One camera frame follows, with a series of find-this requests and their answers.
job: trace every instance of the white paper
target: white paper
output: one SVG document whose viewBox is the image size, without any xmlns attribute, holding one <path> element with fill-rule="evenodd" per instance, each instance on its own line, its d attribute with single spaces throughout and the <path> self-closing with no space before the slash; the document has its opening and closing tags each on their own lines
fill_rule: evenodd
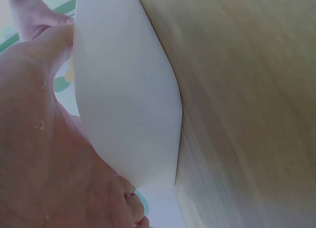
<svg viewBox="0 0 316 228">
<path fill-rule="evenodd" d="M 78 114 L 78 108 L 75 99 L 75 88 L 69 72 L 73 71 L 73 64 L 70 60 L 65 63 L 61 70 L 58 72 L 55 83 L 55 95 L 58 101 L 65 107 L 65 109 L 75 115 Z M 136 191 L 140 197 L 145 208 L 145 215 L 150 220 L 151 228 L 184 228 L 185 224 L 182 219 L 177 199 L 173 190 L 165 191 L 164 193 L 145 194 Z"/>
<path fill-rule="evenodd" d="M 182 105 L 139 0 L 77 0 L 75 92 L 97 153 L 145 196 L 172 190 Z"/>
</svg>

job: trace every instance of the curved paper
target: curved paper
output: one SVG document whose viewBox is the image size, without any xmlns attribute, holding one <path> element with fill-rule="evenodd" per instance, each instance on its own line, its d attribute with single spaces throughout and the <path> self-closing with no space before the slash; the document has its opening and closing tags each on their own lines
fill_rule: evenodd
<svg viewBox="0 0 316 228">
<path fill-rule="evenodd" d="M 97 153 L 144 194 L 175 183 L 182 106 L 139 0 L 77 0 L 75 90 Z"/>
</svg>

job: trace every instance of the wooden surface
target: wooden surface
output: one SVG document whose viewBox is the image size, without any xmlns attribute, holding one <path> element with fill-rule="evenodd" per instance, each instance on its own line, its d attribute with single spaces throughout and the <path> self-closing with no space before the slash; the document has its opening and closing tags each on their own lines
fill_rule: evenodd
<svg viewBox="0 0 316 228">
<path fill-rule="evenodd" d="M 315 228 L 316 0 L 141 3 L 182 95 L 188 227 Z"/>
</svg>

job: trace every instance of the hand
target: hand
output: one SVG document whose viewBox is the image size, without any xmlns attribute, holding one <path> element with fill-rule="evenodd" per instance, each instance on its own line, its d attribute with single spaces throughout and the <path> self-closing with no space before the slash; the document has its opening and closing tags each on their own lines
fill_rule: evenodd
<svg viewBox="0 0 316 228">
<path fill-rule="evenodd" d="M 9 2 L 21 41 L 32 40 L 49 27 L 73 22 L 71 17 L 49 9 L 42 0 L 9 0 Z"/>
<path fill-rule="evenodd" d="M 59 25 L 0 55 L 0 227 L 149 228 L 135 188 L 55 98 L 72 43 Z"/>
</svg>

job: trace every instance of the green pattern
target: green pattern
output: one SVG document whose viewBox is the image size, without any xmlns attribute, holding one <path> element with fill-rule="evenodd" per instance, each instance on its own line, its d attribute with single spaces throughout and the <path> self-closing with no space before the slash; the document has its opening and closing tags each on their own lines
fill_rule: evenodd
<svg viewBox="0 0 316 228">
<path fill-rule="evenodd" d="M 9 46 L 13 45 L 19 40 L 19 35 L 15 34 L 11 38 L 9 38 L 7 41 L 5 41 L 2 45 L 0 45 L 0 53 L 7 49 Z"/>
<path fill-rule="evenodd" d="M 58 8 L 54 9 L 55 12 L 66 14 L 76 7 L 76 0 L 70 0 L 69 2 L 59 6 Z"/>
<path fill-rule="evenodd" d="M 63 76 L 57 77 L 54 80 L 54 92 L 61 92 L 69 87 L 71 82 L 67 82 Z"/>
</svg>

